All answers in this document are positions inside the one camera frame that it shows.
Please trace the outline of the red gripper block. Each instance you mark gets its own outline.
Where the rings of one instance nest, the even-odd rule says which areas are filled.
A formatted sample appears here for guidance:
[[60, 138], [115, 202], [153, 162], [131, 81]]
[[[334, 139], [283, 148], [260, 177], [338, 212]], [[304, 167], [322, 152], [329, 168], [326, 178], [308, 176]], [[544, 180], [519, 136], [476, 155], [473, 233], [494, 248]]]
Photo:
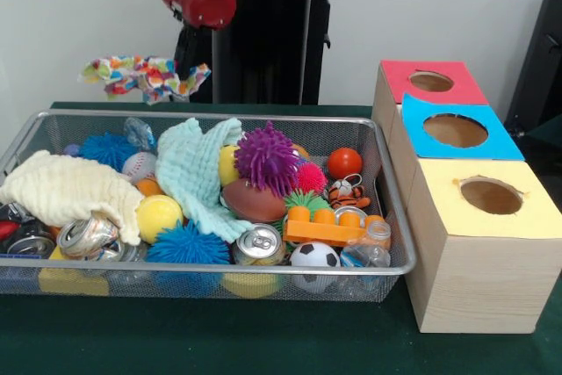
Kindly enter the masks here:
[[205, 64], [211, 70], [213, 32], [210, 29], [220, 30], [230, 24], [236, 11], [236, 0], [162, 1], [176, 19], [185, 23], [179, 33], [174, 55], [179, 79], [188, 78], [192, 64]]

